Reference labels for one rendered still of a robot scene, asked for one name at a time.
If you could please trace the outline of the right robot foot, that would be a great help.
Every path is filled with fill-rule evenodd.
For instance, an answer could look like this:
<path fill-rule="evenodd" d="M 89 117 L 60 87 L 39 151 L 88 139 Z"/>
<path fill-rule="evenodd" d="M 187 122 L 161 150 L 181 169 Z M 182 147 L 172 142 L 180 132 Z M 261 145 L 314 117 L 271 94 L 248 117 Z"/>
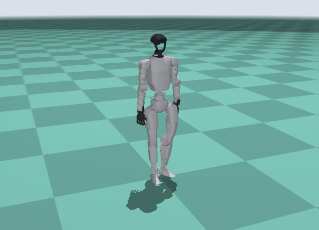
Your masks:
<path fill-rule="evenodd" d="M 151 177 L 152 177 L 152 182 L 154 184 L 159 184 L 160 183 L 160 179 L 158 177 L 158 174 L 155 174 L 155 172 L 154 172 L 154 174 L 152 174 L 152 172 L 151 172 Z"/>

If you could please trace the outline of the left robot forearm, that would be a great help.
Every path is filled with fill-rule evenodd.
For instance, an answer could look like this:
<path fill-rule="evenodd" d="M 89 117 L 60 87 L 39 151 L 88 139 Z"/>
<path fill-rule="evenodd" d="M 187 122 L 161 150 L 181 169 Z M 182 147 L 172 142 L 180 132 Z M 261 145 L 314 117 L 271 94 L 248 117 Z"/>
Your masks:
<path fill-rule="evenodd" d="M 178 99 L 180 99 L 180 84 L 172 87 L 173 89 L 173 101 L 176 103 Z"/>

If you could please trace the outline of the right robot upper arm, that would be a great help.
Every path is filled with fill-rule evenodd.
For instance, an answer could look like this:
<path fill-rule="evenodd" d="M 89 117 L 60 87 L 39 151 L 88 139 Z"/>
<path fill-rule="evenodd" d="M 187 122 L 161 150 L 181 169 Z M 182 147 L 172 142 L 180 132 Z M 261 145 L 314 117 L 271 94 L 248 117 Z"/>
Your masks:
<path fill-rule="evenodd" d="M 141 60 L 138 64 L 139 67 L 139 84 L 142 85 L 141 91 L 148 90 L 148 84 L 146 83 L 147 69 L 150 67 L 150 59 Z"/>

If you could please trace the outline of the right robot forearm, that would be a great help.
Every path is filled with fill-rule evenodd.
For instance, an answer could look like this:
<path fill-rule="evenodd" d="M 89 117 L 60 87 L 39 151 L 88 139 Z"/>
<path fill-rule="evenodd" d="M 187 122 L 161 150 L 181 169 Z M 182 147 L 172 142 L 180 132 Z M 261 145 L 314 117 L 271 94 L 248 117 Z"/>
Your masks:
<path fill-rule="evenodd" d="M 146 93 L 144 91 L 141 91 L 142 90 L 142 85 L 139 84 L 139 87 L 138 87 L 138 101 L 137 101 L 137 110 L 138 111 L 141 111 L 142 112 L 142 108 L 145 104 L 145 95 Z"/>

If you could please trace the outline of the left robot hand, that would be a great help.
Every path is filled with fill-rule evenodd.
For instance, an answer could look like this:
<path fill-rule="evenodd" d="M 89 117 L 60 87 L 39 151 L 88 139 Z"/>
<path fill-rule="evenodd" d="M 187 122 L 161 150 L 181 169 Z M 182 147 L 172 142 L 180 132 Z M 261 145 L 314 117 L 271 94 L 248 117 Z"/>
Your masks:
<path fill-rule="evenodd" d="M 180 103 L 180 99 L 178 99 L 176 103 L 175 102 L 173 102 L 173 103 L 177 106 L 177 110 L 178 110 L 179 109 L 178 105 Z M 178 112 L 179 112 L 179 110 L 178 110 Z"/>

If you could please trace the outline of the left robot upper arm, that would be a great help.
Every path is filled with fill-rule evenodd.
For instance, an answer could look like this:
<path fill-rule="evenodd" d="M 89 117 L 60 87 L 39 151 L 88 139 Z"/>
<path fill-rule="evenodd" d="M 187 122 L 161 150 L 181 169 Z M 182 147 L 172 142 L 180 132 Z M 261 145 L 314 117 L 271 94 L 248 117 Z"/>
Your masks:
<path fill-rule="evenodd" d="M 171 67 L 171 84 L 176 86 L 181 83 L 181 80 L 179 77 L 177 77 L 178 74 L 178 59 L 175 57 L 170 56 L 172 60 L 172 67 Z"/>

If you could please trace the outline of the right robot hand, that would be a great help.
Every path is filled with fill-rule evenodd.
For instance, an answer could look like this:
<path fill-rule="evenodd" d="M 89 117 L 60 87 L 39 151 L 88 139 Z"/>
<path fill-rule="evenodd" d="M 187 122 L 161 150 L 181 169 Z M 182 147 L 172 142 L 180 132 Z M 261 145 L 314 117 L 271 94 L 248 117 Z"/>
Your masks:
<path fill-rule="evenodd" d="M 145 115 L 144 115 L 144 106 L 142 108 L 142 112 L 141 111 L 138 111 L 138 114 L 137 114 L 137 123 L 139 123 L 140 125 L 145 125 L 145 120 L 147 121 Z M 144 123 L 144 124 L 143 124 Z"/>

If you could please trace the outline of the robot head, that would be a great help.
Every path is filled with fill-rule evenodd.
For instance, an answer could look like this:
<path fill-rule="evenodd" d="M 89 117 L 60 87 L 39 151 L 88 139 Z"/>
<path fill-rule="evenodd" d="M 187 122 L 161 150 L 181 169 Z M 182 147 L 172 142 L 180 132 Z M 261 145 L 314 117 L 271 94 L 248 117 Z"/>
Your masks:
<path fill-rule="evenodd" d="M 151 37 L 151 42 L 154 43 L 155 48 L 156 48 L 154 55 L 155 55 L 155 54 L 158 55 L 158 56 L 154 56 L 154 55 L 153 55 L 154 57 L 157 57 L 157 58 L 162 58 L 162 57 L 164 57 L 164 56 L 162 55 L 162 53 L 165 51 L 166 41 L 167 41 L 167 38 L 166 38 L 164 35 L 162 35 L 162 34 L 154 34 L 154 35 Z M 162 50 L 158 50 L 157 45 L 160 45 L 161 43 L 164 43 L 164 48 L 163 48 Z"/>

